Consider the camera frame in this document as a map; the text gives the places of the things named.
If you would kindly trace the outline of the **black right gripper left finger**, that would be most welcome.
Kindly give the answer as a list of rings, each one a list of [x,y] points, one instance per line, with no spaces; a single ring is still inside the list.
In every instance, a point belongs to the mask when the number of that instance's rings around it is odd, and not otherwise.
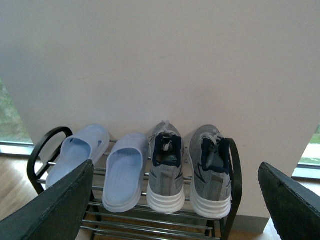
[[[91,196],[94,166],[87,160],[0,222],[2,240],[74,240]]]

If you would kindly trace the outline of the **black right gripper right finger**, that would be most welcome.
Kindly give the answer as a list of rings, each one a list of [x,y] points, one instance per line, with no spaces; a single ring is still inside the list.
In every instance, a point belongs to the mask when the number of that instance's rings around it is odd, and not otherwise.
[[[320,238],[320,197],[267,162],[258,181],[274,227],[282,240]]]

